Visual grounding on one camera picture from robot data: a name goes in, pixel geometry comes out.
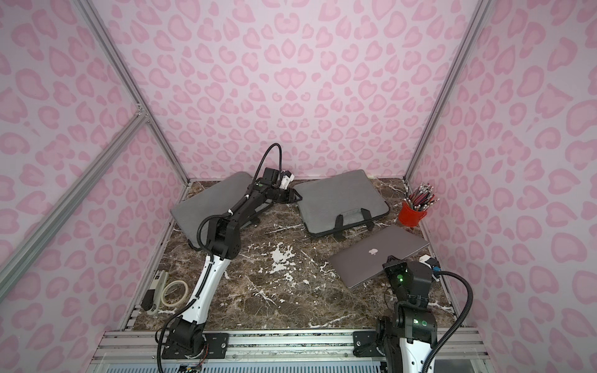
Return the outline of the black laptop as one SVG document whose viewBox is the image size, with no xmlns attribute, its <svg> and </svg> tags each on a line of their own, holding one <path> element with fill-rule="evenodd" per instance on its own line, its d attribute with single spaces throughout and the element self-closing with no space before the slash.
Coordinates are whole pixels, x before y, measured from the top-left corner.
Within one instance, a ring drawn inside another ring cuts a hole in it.
<svg viewBox="0 0 597 373">
<path fill-rule="evenodd" d="M 425 239 L 397 226 L 389 226 L 329 258 L 347 288 L 354 288 L 383 271 L 389 256 L 408 258 L 429 245 Z"/>
</svg>

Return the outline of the bundle of pens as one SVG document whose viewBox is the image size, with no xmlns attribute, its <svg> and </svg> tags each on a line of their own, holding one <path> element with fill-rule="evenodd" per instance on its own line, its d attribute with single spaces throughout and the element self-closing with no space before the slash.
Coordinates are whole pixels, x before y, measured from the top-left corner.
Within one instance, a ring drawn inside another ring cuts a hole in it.
<svg viewBox="0 0 597 373">
<path fill-rule="evenodd" d="M 421 183 L 413 190 L 406 186 L 404 202 L 414 211 L 427 211 L 437 200 L 434 187 L 430 183 Z"/>
</svg>

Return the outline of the red pen cup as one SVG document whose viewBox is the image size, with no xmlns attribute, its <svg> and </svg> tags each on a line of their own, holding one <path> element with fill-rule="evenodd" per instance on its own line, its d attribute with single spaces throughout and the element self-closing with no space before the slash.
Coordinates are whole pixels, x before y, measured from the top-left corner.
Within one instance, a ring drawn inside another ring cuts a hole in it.
<svg viewBox="0 0 597 373">
<path fill-rule="evenodd" d="M 397 219 L 405 227 L 414 228 L 426 215 L 427 211 L 415 211 L 410 207 L 409 203 L 403 201 Z"/>
</svg>

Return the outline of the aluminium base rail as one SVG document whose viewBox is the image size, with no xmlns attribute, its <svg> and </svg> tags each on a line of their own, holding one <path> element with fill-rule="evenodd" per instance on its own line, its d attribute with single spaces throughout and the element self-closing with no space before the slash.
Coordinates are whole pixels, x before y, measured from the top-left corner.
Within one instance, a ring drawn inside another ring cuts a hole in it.
<svg viewBox="0 0 597 373">
<path fill-rule="evenodd" d="M 214 330 L 207 332 L 209 363 L 358 361 L 355 348 L 376 340 L 373 329 Z M 475 371 L 491 371 L 489 354 L 479 332 L 460 328 L 436 359 L 470 360 Z M 153 332 L 108 332 L 92 357 L 95 368 L 118 364 L 156 364 Z"/>
</svg>

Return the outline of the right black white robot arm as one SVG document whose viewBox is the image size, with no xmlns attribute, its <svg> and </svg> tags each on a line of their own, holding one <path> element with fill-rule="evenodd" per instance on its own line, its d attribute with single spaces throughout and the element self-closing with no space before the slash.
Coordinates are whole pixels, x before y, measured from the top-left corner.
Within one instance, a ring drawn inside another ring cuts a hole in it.
<svg viewBox="0 0 597 373">
<path fill-rule="evenodd" d="M 379 321 L 377 345 L 388 372 L 429 372 L 435 367 L 438 326 L 428 307 L 432 269 L 389 256 L 383 265 L 396 302 L 393 316 Z"/>
</svg>

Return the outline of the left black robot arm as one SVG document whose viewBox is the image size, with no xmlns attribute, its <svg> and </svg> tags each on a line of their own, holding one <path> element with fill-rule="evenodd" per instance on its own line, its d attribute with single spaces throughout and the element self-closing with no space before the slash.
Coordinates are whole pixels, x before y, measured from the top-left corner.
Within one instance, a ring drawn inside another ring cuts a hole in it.
<svg viewBox="0 0 597 373">
<path fill-rule="evenodd" d="M 228 265 L 239 255 L 241 229 L 275 203 L 300 201 L 301 196 L 289 186 L 293 179 L 291 172 L 271 168 L 256 180 L 239 172 L 172 209 L 191 249 L 205 251 L 206 258 L 188 303 L 169 317 L 156 339 L 159 361 L 207 357 L 203 332 L 208 310 Z"/>
</svg>

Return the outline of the grey laptop bag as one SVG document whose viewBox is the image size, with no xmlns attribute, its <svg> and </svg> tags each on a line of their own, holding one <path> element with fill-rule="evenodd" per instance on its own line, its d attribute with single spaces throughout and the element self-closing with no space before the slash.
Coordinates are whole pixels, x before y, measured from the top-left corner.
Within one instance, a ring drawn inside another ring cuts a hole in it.
<svg viewBox="0 0 597 373">
<path fill-rule="evenodd" d="M 235 173 L 172 208 L 171 212 L 191 247 L 233 259 L 240 251 L 241 229 L 280 196 L 273 178 L 276 170 L 254 180 L 248 173 Z"/>
<path fill-rule="evenodd" d="M 374 187 L 364 170 L 354 170 L 325 180 L 300 183 L 295 191 L 303 198 L 298 208 L 307 231 L 315 236 L 333 235 L 365 225 L 390 213 L 390 206 Z"/>
</svg>

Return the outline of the beige power strip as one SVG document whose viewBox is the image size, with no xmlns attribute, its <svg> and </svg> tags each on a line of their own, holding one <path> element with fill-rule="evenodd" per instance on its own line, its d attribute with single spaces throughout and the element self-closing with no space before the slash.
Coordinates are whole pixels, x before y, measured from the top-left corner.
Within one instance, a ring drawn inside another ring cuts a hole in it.
<svg viewBox="0 0 597 373">
<path fill-rule="evenodd" d="M 168 277 L 169 272 L 166 270 L 157 270 L 157 272 L 155 272 L 149 289 L 141 300 L 141 308 L 148 315 L 157 314 L 162 303 L 161 295 L 167 285 Z"/>
</svg>

